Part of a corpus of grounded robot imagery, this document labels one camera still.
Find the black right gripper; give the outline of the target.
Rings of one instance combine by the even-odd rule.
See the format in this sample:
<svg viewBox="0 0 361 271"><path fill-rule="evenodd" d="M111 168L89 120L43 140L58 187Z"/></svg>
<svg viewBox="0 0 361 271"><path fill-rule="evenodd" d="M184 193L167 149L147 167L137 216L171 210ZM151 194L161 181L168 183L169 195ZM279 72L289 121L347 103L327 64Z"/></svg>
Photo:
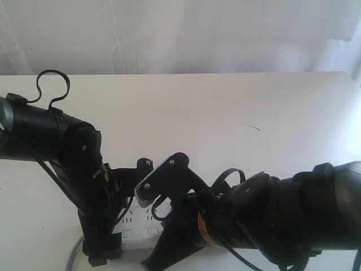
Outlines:
<svg viewBox="0 0 361 271"><path fill-rule="evenodd" d="M230 190L227 169L208 186L187 164L167 164L166 196L172 211L152 253L141 262L144 270L165 270L204 247L230 247L231 222L219 207Z"/></svg>

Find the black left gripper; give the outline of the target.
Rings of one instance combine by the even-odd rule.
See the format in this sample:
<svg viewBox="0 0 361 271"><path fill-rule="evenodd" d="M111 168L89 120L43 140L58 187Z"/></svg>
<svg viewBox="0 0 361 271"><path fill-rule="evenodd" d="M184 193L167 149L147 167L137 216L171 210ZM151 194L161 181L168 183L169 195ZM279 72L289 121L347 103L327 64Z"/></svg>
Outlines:
<svg viewBox="0 0 361 271"><path fill-rule="evenodd" d="M102 162L77 165L79 199L84 204L78 215L88 262L92 267L106 265L106 240L110 239L109 259L118 259L122 254L122 233L113 231L129 198L134 196L138 167L114 169Z"/></svg>

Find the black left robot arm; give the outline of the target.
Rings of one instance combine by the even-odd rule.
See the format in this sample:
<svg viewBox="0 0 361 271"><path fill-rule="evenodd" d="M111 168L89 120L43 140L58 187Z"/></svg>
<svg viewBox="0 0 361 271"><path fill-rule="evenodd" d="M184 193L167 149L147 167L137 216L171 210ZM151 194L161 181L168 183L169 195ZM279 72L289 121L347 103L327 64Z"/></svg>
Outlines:
<svg viewBox="0 0 361 271"><path fill-rule="evenodd" d="M137 168L104 163L101 144L90 123L30 106L15 94L1 99L1 158L35 161L49 174L77 208L83 252L93 267L121 256L121 234L114 229L139 181Z"/></svg>

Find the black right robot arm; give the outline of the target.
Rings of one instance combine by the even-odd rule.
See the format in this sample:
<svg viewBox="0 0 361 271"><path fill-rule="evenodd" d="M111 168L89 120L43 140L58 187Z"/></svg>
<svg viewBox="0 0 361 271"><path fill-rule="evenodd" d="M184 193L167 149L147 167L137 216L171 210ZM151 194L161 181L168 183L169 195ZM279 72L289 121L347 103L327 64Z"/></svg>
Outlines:
<svg viewBox="0 0 361 271"><path fill-rule="evenodd" d="M169 161L146 183L170 213L145 270L165 270L207 246L258 250L280 270L304 270L324 250L360 250L360 162L320 164L281 180L267 173L223 172L208 186L187 165Z"/></svg>

